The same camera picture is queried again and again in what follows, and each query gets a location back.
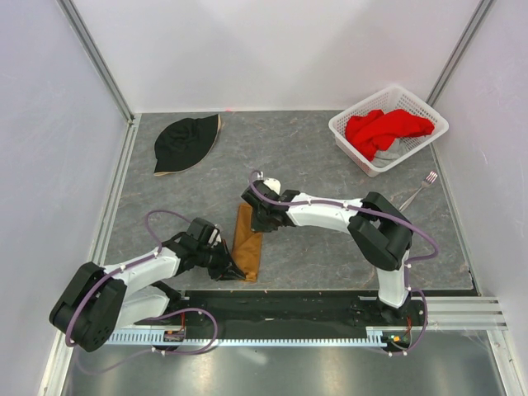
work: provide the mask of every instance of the gray table surface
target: gray table surface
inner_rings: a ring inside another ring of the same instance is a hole
[[[143,226],[152,209],[175,210],[189,218],[220,224],[233,241],[240,195],[252,169],[278,178],[283,189],[336,199],[364,197],[378,191],[401,205],[429,171],[436,169],[425,148],[375,178],[366,176],[334,143],[328,121],[337,111],[222,113],[222,131],[210,154],[195,167],[173,175],[153,175],[153,145],[169,124],[210,113],[145,114],[130,159],[105,264],[144,254],[154,247]],[[440,244],[436,259],[413,263],[411,285],[425,289],[472,288],[469,267],[457,238],[446,196],[439,182],[426,189],[405,211],[416,226]],[[169,214],[156,214],[152,226],[161,239],[186,229]],[[411,255],[430,252],[415,236]],[[167,282],[181,289],[375,289],[375,270],[350,235],[315,227],[284,228],[264,235],[258,281],[215,282],[195,268]]]

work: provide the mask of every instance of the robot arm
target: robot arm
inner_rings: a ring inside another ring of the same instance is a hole
[[[401,317],[410,300],[405,285],[404,262],[408,258],[412,231],[393,221],[358,213],[348,205],[376,210],[408,221],[381,194],[371,192],[363,200],[333,200],[287,190],[280,194],[276,179],[254,182],[258,194],[248,187],[242,198],[252,206],[252,229],[271,232],[282,226],[313,225],[349,233],[370,264],[376,267],[379,282],[378,298],[382,309],[390,309]],[[262,197],[279,204],[272,204]],[[319,205],[318,201],[334,203]]]
[[[197,218],[186,232],[164,242],[161,251],[155,249],[113,266],[83,264],[51,311],[50,322],[66,333],[77,307],[92,287],[107,274],[135,262],[142,262],[142,265],[111,276],[78,316],[72,339],[84,350],[95,351],[115,328],[162,315],[171,296],[167,295],[169,288],[160,280],[178,276],[194,266],[207,268],[216,281],[245,279],[218,228]]]

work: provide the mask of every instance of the laundry basket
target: laundry basket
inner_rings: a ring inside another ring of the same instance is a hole
[[[408,152],[400,158],[395,159],[386,167],[375,167],[363,156],[363,154],[348,143],[345,138],[345,128],[347,127],[350,117],[366,116],[370,111],[376,109],[381,109],[384,113],[396,109],[404,109],[415,116],[427,118],[435,125],[435,129],[432,131],[432,134],[428,136],[401,139],[402,143],[407,147]],[[449,124],[446,119],[438,114],[437,111],[416,95],[398,86],[385,88],[383,91],[379,91],[371,97],[367,97],[364,101],[360,101],[356,105],[333,117],[328,123],[328,126],[335,134],[337,146],[370,177],[375,177],[382,172],[387,172],[389,169],[395,167],[426,147],[433,140],[438,139],[449,129]]]

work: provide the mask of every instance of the white enclosure wall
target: white enclosure wall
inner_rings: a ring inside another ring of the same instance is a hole
[[[0,394],[35,395],[126,124],[55,1],[0,2]]]
[[[425,98],[478,0],[75,0],[133,111]]]
[[[495,3],[437,104],[438,140],[474,272],[528,369],[528,3]]]

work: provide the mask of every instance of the purple cable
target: purple cable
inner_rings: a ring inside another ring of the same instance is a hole
[[[79,360],[78,351],[75,351],[74,352],[75,353],[75,364],[77,365],[79,370],[85,375],[100,375],[100,374],[105,374],[106,372],[108,372],[110,370],[114,370],[116,367],[118,367],[120,365],[123,365],[127,361],[131,361],[132,359],[134,359],[134,358],[136,358],[138,356],[142,356],[142,355],[145,355],[145,354],[150,353],[150,352],[157,352],[157,353],[161,353],[161,354],[164,353],[165,355],[199,355],[200,353],[204,353],[204,352],[208,351],[213,346],[213,344],[215,343],[215,341],[216,341],[216,339],[218,337],[218,323],[216,322],[215,317],[210,312],[206,311],[205,309],[202,309],[202,308],[179,309],[177,311],[174,311],[174,312],[171,312],[171,313],[166,313],[166,314],[164,314],[162,316],[158,316],[157,318],[150,318],[148,320],[162,320],[162,319],[170,318],[171,316],[185,314],[187,312],[198,312],[198,313],[204,314],[209,319],[211,319],[211,322],[213,323],[213,326],[214,326],[213,337],[210,339],[210,341],[205,346],[203,346],[200,349],[197,349],[195,351],[159,351],[157,349],[154,349],[154,350],[152,350],[152,349],[143,349],[141,351],[137,351],[137,352],[133,353],[130,356],[127,356],[122,361],[118,361],[117,363],[111,365],[110,367],[106,367],[105,369],[98,370],[98,371],[91,371],[91,370],[85,369],[81,365],[81,362]]]
[[[254,184],[254,181],[253,181],[253,176],[255,174],[262,175],[262,172],[260,172],[258,170],[254,170],[253,172],[250,173],[249,178],[248,178],[249,186],[251,187],[252,191],[261,200],[267,202],[268,204],[279,205],[279,206],[298,206],[298,205],[320,204],[320,205],[336,206],[336,207],[339,207],[339,208],[343,207],[342,204],[340,204],[339,202],[335,202],[333,200],[311,200],[310,202],[308,202],[307,200],[303,200],[303,201],[300,200],[300,201],[297,201],[297,202],[279,202],[279,201],[276,201],[276,200],[270,200],[269,198],[267,198],[266,196],[261,194],[261,192],[255,187],[255,184]],[[432,258],[438,256],[438,252],[440,250],[440,248],[438,247],[438,243],[436,243],[436,241],[433,238],[431,238],[429,235],[427,235],[425,232],[423,232],[421,229],[419,229],[415,225],[412,225],[409,222],[400,219],[399,217],[392,216],[391,214],[386,214],[386,213],[383,213],[383,212],[379,212],[378,210],[361,208],[359,206],[354,206],[354,205],[347,205],[346,208],[355,210],[357,212],[367,213],[368,215],[373,215],[373,216],[376,216],[376,217],[382,217],[384,219],[388,219],[388,220],[394,221],[397,224],[400,224],[400,225],[403,225],[404,227],[407,227],[408,229],[410,229],[414,233],[417,233],[418,235],[420,235],[422,238],[424,238],[426,241],[428,241],[431,244],[432,248],[434,249],[433,253],[427,254],[425,256],[410,257],[410,258],[408,258],[405,261],[405,264],[408,264],[410,262],[417,262],[417,261],[421,261],[421,260],[429,260],[429,259],[432,259]],[[409,287],[409,284],[408,284],[408,268],[407,267],[405,267],[403,269],[403,282],[405,284],[405,287]],[[425,320],[424,320],[424,323],[423,323],[423,326],[422,326],[422,330],[420,331],[420,334],[418,335],[417,340],[405,352],[412,351],[416,347],[416,345],[420,342],[420,340],[422,340],[423,333],[425,332],[426,327],[427,327],[427,301],[426,301],[426,296],[423,294],[423,291],[421,291],[420,289],[412,289],[411,292],[416,292],[422,297],[423,313],[424,313]],[[393,352],[393,356],[394,355],[401,356],[401,355],[403,355],[403,351],[401,351],[401,352]]]
[[[160,253],[162,251],[162,241],[161,239],[158,238],[158,236],[154,233],[154,231],[150,228],[150,225],[149,225],[149,219],[150,219],[150,216],[155,214],[155,213],[169,213],[170,215],[175,215],[177,217],[179,217],[180,219],[183,219],[185,220],[187,223],[190,223],[191,221],[186,218],[185,216],[182,216],[181,214],[177,213],[177,212],[172,212],[170,210],[164,210],[164,209],[156,209],[156,210],[151,210],[150,212],[148,212],[145,217],[144,217],[144,225],[145,225],[145,228],[147,229],[148,233],[150,233],[150,235],[154,238],[154,240],[156,241],[156,243],[158,244],[158,253]],[[77,322],[77,319],[79,318],[79,315],[81,314],[81,312],[83,311],[84,307],[86,306],[86,304],[88,303],[88,301],[90,300],[91,297],[93,297],[93,295],[99,290],[99,288],[104,285],[106,283],[106,281],[108,281],[110,278],[112,278],[114,275],[117,275],[119,274],[120,272],[124,271],[124,270],[129,270],[130,268],[134,268],[135,266],[138,266],[139,264],[142,264],[144,262],[147,262],[148,260],[150,260],[151,258],[154,258],[155,256],[152,254],[152,255],[149,255],[149,256],[146,256],[146,257],[143,257],[143,258],[140,258],[138,259],[137,261],[135,262],[131,262],[130,264],[127,264],[125,266],[125,269],[121,270],[120,268],[116,268],[114,271],[111,271],[109,273],[107,273],[106,275],[104,275],[88,292],[87,294],[84,296],[84,298],[81,300],[81,303],[79,304],[79,306],[77,307],[77,309],[75,309],[75,312],[73,313],[73,316],[72,316],[72,319],[69,321],[69,324],[68,324],[68,328],[66,329],[66,345],[68,347],[73,347],[75,346],[75,342],[72,342],[72,332],[73,332],[73,327],[75,326],[75,323]]]

